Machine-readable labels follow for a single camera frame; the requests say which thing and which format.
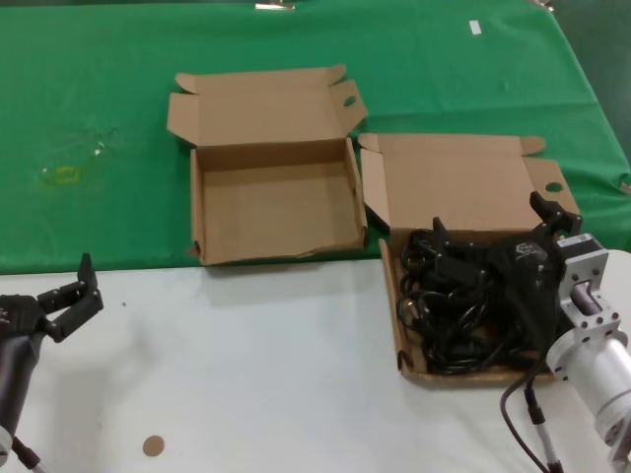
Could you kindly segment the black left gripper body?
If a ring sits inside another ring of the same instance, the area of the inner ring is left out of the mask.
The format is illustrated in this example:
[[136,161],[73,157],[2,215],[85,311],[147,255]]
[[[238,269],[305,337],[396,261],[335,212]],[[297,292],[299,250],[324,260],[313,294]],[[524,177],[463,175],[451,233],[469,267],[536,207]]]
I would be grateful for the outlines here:
[[1,427],[15,432],[39,360],[46,311],[39,297],[1,297]]

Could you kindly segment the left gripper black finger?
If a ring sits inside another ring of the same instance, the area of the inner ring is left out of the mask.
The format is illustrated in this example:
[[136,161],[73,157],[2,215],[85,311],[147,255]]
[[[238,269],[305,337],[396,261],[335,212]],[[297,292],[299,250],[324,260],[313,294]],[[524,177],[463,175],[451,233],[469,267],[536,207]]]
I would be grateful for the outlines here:
[[89,293],[47,324],[47,335],[61,343],[104,308],[100,293]]
[[72,306],[99,298],[98,279],[89,253],[84,253],[77,271],[77,281],[37,296],[40,306]]

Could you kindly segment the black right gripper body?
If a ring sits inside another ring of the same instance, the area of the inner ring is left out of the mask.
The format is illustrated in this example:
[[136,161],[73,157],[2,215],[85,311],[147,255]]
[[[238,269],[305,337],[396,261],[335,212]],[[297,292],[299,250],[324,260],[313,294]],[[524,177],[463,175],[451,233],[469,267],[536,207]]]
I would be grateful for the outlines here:
[[561,229],[502,231],[489,240],[488,262],[537,352],[545,355],[561,324],[561,269],[555,243]]

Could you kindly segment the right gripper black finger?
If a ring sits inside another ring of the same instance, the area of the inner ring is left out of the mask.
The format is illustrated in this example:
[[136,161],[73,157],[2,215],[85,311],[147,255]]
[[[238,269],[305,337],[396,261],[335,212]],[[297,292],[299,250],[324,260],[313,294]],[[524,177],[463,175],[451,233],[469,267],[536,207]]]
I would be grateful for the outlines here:
[[433,219],[435,271],[464,286],[483,286],[489,280],[489,245],[454,238],[441,219]]
[[531,231],[538,238],[555,239],[577,236],[582,227],[582,217],[565,210],[557,201],[546,200],[537,191],[529,197],[529,205],[539,217],[540,223]]

